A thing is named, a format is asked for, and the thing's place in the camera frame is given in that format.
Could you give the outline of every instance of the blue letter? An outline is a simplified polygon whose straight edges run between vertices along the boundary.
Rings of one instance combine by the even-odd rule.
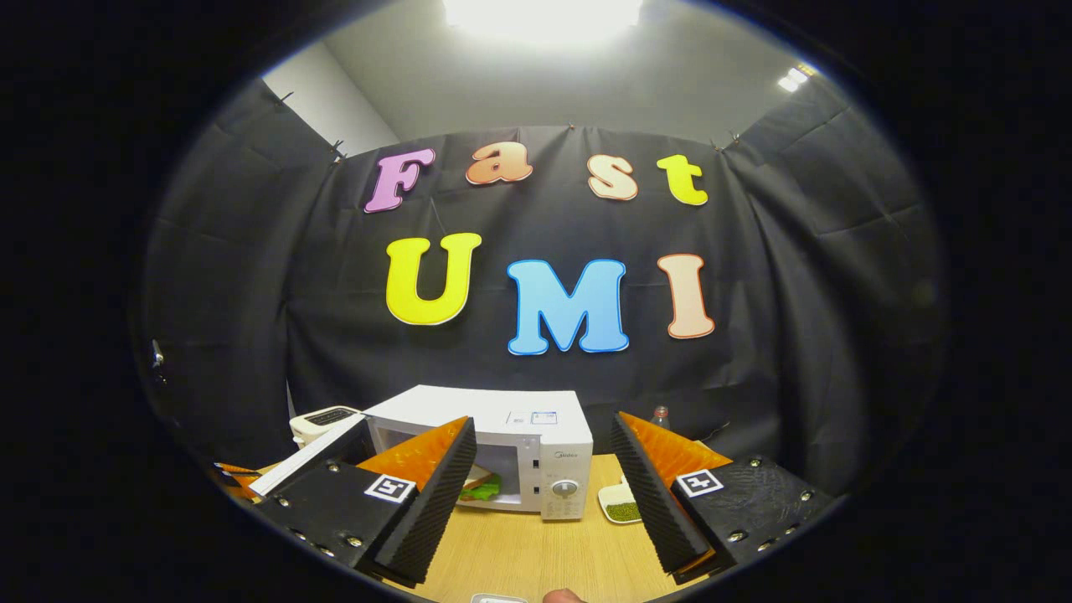
[[[589,318],[589,326],[581,337],[581,350],[620,352],[629,347],[629,338],[622,333],[619,304],[625,264],[614,260],[589,262],[572,295],[566,293],[551,265],[542,260],[515,262],[506,274],[518,283],[518,336],[507,345],[511,354],[547,352],[547,339],[539,336],[541,317],[563,352],[572,345],[584,317]]]

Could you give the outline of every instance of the sandwich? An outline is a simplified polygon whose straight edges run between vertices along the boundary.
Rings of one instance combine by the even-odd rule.
[[[462,494],[459,495],[458,500],[488,500],[498,494],[498,486],[502,483],[503,480],[498,473],[492,473],[474,464],[465,477],[465,484],[462,486]]]

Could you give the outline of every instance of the microwave control panel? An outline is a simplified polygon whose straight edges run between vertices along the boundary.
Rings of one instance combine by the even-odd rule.
[[[592,443],[540,446],[540,516],[580,519],[589,494]]]

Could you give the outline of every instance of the white wall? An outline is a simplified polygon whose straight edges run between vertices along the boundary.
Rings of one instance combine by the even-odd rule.
[[[323,42],[292,56],[263,76],[276,95],[329,144],[355,156],[399,142]]]

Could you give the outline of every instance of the ceiling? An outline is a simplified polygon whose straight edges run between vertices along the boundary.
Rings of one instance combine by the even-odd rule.
[[[402,141],[572,122],[725,146],[786,99],[777,80],[799,62],[745,21],[678,0],[644,0],[613,38],[557,46],[452,28],[441,1],[398,0],[325,42]]]

